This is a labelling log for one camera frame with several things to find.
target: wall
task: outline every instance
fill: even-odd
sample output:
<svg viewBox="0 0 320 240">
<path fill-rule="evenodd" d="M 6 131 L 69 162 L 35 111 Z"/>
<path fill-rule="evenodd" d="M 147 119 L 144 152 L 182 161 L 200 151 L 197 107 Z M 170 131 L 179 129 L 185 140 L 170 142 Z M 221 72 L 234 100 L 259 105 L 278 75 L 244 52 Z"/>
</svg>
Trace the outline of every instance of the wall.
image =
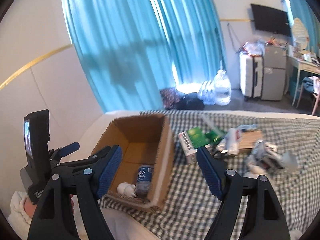
<svg viewBox="0 0 320 240">
<path fill-rule="evenodd" d="M 61 0 L 15 0 L 0 23 L 0 83 L 26 63 L 70 44 Z M 49 109 L 50 148 L 80 140 L 102 114 L 74 47 L 27 70 L 0 90 L 0 208 L 9 215 L 15 190 L 25 191 L 23 118 Z"/>
<path fill-rule="evenodd" d="M 284 10 L 281 0 L 214 0 L 214 3 L 220 19 L 253 19 L 250 7 L 251 3 Z M 227 51 L 227 72 L 232 88 L 238 89 L 240 87 L 239 59 L 232 47 L 227 24 L 228 22 L 226 21 L 221 22 L 221 28 L 223 31 Z M 251 40 L 255 36 L 266 39 L 271 36 L 270 33 L 256 31 L 254 24 L 250 22 L 232 21 L 230 24 L 241 42 L 241 44 L 238 44 L 235 37 L 233 37 L 236 49 L 239 49 L 246 41 Z M 279 38 L 281 40 L 286 40 L 285 37 L 279 36 Z"/>
</svg>

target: teal curtain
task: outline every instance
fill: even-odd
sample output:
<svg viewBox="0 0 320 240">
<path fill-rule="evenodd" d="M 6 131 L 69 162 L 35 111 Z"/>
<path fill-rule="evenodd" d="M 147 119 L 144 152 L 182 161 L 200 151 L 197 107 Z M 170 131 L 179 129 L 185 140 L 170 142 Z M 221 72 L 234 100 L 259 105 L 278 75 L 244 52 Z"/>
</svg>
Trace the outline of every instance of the teal curtain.
<svg viewBox="0 0 320 240">
<path fill-rule="evenodd" d="M 163 108 L 175 86 L 164 32 L 150 0 L 62 0 L 69 34 L 104 112 Z"/>
<path fill-rule="evenodd" d="M 318 54 L 318 43 L 320 43 L 319 21 L 313 13 L 306 0 L 289 0 L 293 18 L 300 18 L 302 23 L 308 30 L 310 37 L 310 51 L 314 48 L 314 52 Z"/>
<path fill-rule="evenodd" d="M 160 89 L 213 80 L 220 60 L 226 64 L 212 0 L 62 0 L 62 7 L 104 112 L 162 108 Z"/>
<path fill-rule="evenodd" d="M 153 0 L 162 15 L 179 83 L 213 80 L 226 65 L 219 16 L 212 0 Z"/>
</svg>

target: white bed sheet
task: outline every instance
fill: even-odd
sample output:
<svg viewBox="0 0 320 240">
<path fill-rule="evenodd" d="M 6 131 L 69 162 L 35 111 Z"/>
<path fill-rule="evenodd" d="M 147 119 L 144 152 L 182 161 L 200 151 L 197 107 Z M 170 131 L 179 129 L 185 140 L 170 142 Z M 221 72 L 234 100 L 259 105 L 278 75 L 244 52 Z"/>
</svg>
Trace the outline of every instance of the white bed sheet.
<svg viewBox="0 0 320 240">
<path fill-rule="evenodd" d="M 306 114 L 257 113 L 257 112 L 249 112 L 249 111 L 206 111 L 206 112 L 236 114 L 241 116 L 259 117 L 259 118 L 287 118 L 287 119 L 295 119 L 295 118 L 318 119 L 319 118 L 316 116 L 311 116 Z M 91 154 L 91 151 L 96 146 L 102 133 L 105 131 L 105 129 L 108 127 L 109 123 L 112 120 L 118 117 L 133 116 L 133 115 L 139 115 L 139 114 L 140 112 L 137 112 L 137 111 L 115 111 L 115 112 L 104 114 L 96 122 L 94 122 L 89 127 L 89 129 L 84 133 L 81 140 L 79 141 L 80 149 L 74 154 L 72 154 L 71 156 L 63 158 L 61 162 L 76 161 L 76 160 L 87 158 Z M 78 212 L 79 212 L 78 207 L 75 205 L 75 217 L 77 217 L 78 219 L 77 224 L 83 227 L 82 219 Z M 143 227 L 140 223 L 138 223 L 136 220 L 134 220 L 132 217 L 130 217 L 128 214 L 124 212 L 113 210 L 113 209 L 103 209 L 102 213 L 116 240 L 117 239 L 121 239 L 121 240 L 159 239 L 154 234 L 152 234 L 149 230 Z"/>
</svg>

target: white suitcase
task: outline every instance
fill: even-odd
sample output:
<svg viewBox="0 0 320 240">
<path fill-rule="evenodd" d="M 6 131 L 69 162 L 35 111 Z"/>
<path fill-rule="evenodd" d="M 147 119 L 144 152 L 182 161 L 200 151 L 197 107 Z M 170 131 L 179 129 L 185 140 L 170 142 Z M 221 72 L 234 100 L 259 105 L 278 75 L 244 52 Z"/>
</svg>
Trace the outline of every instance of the white suitcase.
<svg viewBox="0 0 320 240">
<path fill-rule="evenodd" d="M 262 57 L 240 55 L 240 88 L 245 99 L 261 97 L 262 80 Z"/>
</svg>

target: bed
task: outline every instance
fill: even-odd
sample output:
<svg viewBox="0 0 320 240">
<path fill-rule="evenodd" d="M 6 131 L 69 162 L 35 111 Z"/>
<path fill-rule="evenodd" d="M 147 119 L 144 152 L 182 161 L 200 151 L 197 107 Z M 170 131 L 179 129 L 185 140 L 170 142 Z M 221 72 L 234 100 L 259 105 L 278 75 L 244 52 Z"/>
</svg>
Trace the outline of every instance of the bed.
<svg viewBox="0 0 320 240">
<path fill-rule="evenodd" d="M 221 129 L 240 124 L 257 123 L 265 139 L 279 146 L 279 152 L 291 150 L 298 159 L 299 170 L 272 177 L 275 191 L 290 230 L 305 232 L 320 209 L 320 118 L 303 114 L 254 113 L 243 111 L 160 111 L 169 116 L 175 134 L 201 126 L 201 114 L 207 114 Z M 80 150 L 64 161 L 87 158 L 108 124 L 117 117 L 139 112 L 116 111 L 101 116 L 83 135 Z M 204 239 L 220 206 L 212 196 L 197 164 L 187 165 L 180 143 L 176 141 L 176 157 L 168 199 L 162 212 L 153 214 L 125 207 L 108 197 L 99 201 L 104 217 L 116 239 Z M 228 168 L 243 175 L 247 172 L 244 155 L 231 159 Z M 231 239 L 238 239 L 245 214 L 246 197 L 242 199 Z M 123 230 L 120 225 L 129 223 Z"/>
</svg>

